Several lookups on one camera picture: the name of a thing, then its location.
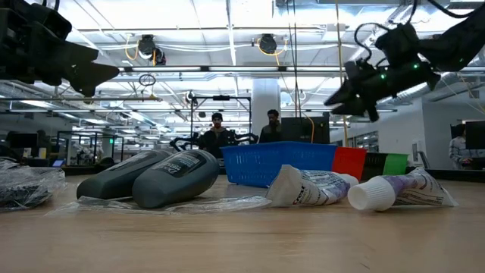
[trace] gray bottle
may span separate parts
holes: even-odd
[[[203,150],[178,152],[153,165],[133,184],[133,199],[154,209],[185,202],[208,190],[219,175],[217,159]]]
[[[113,199],[132,196],[131,188],[135,179],[148,168],[171,155],[166,151],[141,152],[84,180],[77,188],[77,198],[87,196]]]

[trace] desk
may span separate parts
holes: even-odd
[[[10,272],[483,272],[485,185],[443,182],[461,206],[362,213],[327,207],[210,215],[0,214],[0,265]],[[221,177],[206,196],[262,194]]]

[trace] white toothpaste tube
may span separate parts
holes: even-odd
[[[266,198],[271,206],[329,205],[347,196],[357,178],[332,171],[302,171],[290,165],[281,166],[280,173],[268,189]]]
[[[391,206],[457,206],[440,183],[417,168],[407,175],[378,176],[349,191],[350,205],[358,210],[385,211]]]

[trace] blue plastic basket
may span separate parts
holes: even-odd
[[[278,175],[281,165],[302,170],[330,171],[336,146],[277,142],[222,149],[227,179],[231,183],[252,187],[268,187]]]

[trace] clear plastic wrap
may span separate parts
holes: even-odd
[[[269,206],[270,200],[262,196],[245,196],[237,198],[198,198],[192,202],[183,202],[161,209],[142,209],[134,203],[120,200],[103,200],[82,196],[75,202],[68,203],[47,216],[76,213],[78,211],[113,212],[141,215],[179,215],[202,214],[211,212],[234,212],[243,209],[257,209]]]
[[[0,212],[33,208],[65,187],[60,168],[31,168],[0,159]]]

